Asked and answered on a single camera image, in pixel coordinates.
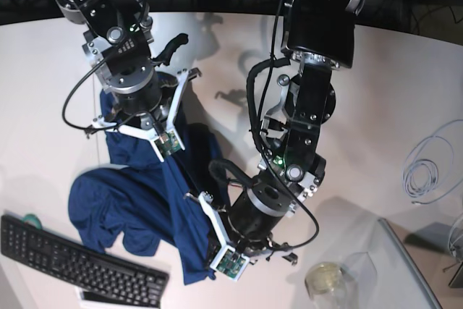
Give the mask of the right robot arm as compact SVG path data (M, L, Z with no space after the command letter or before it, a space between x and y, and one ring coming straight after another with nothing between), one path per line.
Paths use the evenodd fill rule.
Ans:
M182 69L175 75L159 75L157 67L169 66L187 34L171 39L156 56L153 19L148 0L55 0L70 22L87 26L82 46L90 71L76 84L80 87L95 75L105 93L113 97L110 112L98 115L79 129L87 136L97 132L118 132L146 140L165 161L185 148L175 121L189 81L200 76L197 68Z

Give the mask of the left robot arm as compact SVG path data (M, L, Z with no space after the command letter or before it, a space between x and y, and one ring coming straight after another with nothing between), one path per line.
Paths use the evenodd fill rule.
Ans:
M317 152L322 125L336 107L332 74L350 68L354 27L365 0L280 0L281 57L257 63L246 79L250 132L261 160L246 174L214 158L208 173L221 188L236 185L233 203L212 192L195 196L211 222L206 266L236 281L251 263L279 256L296 264L296 247L274 241L272 231L305 207L319 189L326 160Z

